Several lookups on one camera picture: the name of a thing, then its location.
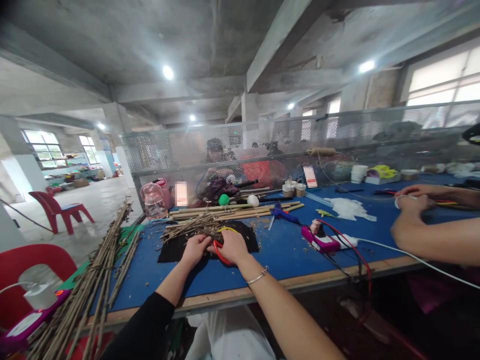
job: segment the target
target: white charger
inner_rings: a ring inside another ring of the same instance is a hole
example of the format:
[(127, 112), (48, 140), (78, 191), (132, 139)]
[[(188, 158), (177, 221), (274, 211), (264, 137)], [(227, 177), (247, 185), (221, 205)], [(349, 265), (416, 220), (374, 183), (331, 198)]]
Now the white charger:
[(57, 296), (50, 289), (50, 285), (33, 284), (23, 295), (34, 310), (45, 310), (57, 302)]

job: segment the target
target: black sleeve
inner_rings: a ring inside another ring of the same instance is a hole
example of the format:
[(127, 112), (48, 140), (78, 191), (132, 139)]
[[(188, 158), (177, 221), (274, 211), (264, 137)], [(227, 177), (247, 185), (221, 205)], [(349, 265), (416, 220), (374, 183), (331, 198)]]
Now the black sleeve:
[(175, 306), (154, 292), (108, 345), (101, 360), (154, 359), (174, 310)]

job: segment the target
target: hand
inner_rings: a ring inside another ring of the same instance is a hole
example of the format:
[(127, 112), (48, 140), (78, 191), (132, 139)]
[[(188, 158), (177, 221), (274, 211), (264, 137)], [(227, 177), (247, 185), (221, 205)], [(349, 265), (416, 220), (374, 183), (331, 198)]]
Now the hand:
[(193, 269), (202, 259), (202, 256), (211, 241), (212, 238), (204, 234), (195, 235), (189, 238), (180, 261), (188, 264), (188, 266)]
[[(241, 259), (249, 255), (244, 237), (242, 234), (231, 230), (223, 230), (221, 235), (223, 236), (223, 247), (218, 248), (218, 251), (229, 262), (238, 265)], [(214, 246), (209, 246), (207, 250), (216, 253)]]
[(427, 195), (422, 195), (416, 199), (405, 196), (398, 199), (397, 204), (400, 210), (417, 211), (419, 213), (423, 213), (437, 206)]
[(451, 192), (452, 188), (448, 186), (417, 184), (403, 188), (398, 191), (394, 197), (396, 199), (401, 195), (410, 195), (413, 197), (427, 195), (430, 199), (444, 199), (448, 197)]

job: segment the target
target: perforated metal screen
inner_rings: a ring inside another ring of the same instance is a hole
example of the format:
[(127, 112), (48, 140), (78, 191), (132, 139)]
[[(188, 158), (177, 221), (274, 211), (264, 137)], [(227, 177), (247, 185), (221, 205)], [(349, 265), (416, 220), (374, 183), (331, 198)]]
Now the perforated metal screen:
[(172, 188), (175, 182), (186, 181), (192, 195), (209, 168), (277, 188), (289, 176), (303, 175), (302, 166), (313, 166), (320, 184), (328, 184), (319, 159), (305, 154), (312, 147), (340, 152), (320, 159), (335, 181), (348, 180), (355, 163), (414, 169), (473, 161), (480, 155), (479, 147), (458, 142), (479, 115), (480, 101), (469, 101), (134, 132), (121, 139), (137, 191), (165, 178)]

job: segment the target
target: cardboard box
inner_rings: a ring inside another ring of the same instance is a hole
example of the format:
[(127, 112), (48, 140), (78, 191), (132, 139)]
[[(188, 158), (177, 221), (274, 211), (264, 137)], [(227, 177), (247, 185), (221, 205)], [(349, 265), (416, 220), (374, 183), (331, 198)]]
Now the cardboard box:
[(88, 185), (90, 185), (90, 183), (85, 178), (80, 178), (80, 179), (77, 179), (73, 182), (73, 187), (74, 188), (83, 188), (83, 187), (86, 187)]

